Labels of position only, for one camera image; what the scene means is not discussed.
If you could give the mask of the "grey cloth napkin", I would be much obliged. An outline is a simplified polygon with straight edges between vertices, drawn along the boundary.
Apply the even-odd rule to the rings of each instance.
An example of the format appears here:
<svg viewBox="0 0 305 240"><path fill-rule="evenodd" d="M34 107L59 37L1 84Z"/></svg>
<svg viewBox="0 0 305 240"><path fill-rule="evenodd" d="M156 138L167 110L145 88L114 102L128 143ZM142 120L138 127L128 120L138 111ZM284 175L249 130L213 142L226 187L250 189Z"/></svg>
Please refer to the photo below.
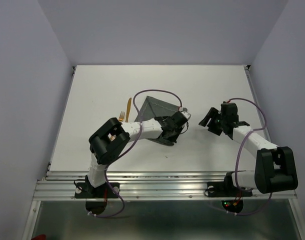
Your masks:
<svg viewBox="0 0 305 240"><path fill-rule="evenodd" d="M152 141L152 139L158 138L162 133L162 129L154 118L172 116L174 113L179 112L179 108L180 106L147 96L135 118L136 122L142 121L143 125L140 139Z"/></svg>

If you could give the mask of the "gold knife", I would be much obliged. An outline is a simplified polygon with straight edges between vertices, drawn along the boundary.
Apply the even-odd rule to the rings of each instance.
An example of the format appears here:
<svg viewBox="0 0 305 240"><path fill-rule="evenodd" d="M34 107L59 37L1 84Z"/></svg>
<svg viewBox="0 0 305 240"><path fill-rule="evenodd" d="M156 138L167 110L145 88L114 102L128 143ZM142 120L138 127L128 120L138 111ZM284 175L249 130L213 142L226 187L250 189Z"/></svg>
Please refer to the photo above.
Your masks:
<svg viewBox="0 0 305 240"><path fill-rule="evenodd" d="M129 122L129 116L130 116L130 111L131 111L131 106L132 106L132 98L130 97L127 102L127 107L126 107L126 117L125 117L125 122Z"/></svg>

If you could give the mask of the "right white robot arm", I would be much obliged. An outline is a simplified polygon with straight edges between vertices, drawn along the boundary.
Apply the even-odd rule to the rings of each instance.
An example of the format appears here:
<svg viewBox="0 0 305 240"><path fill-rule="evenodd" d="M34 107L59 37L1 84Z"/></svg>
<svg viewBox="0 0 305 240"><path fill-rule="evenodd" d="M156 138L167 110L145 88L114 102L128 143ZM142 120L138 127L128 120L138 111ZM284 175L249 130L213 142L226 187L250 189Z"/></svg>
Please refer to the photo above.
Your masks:
<svg viewBox="0 0 305 240"><path fill-rule="evenodd" d="M278 146L266 140L245 121L239 120L238 107L235 103L224 102L221 109L212 107L199 122L215 135L224 133L231 140L240 144L239 149L246 149L255 159L254 170L226 173L221 182L208 182L211 197L230 196L238 192L252 195L257 189L262 194L295 190L298 177L294 153L288 146Z"/></svg>

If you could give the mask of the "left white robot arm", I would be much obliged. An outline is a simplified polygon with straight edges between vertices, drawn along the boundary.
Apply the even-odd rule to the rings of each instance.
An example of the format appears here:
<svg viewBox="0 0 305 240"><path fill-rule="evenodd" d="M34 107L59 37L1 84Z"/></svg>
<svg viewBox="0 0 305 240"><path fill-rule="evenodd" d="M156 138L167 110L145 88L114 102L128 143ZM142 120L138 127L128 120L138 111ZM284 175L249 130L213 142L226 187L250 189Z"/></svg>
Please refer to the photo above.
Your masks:
<svg viewBox="0 0 305 240"><path fill-rule="evenodd" d="M189 123L191 114L177 111L171 116L158 116L143 122L120 122L110 118L90 138L91 163L86 175L86 191L92 197L99 197L107 182L105 172L110 164L117 161L128 143L150 140L164 146L173 146Z"/></svg>

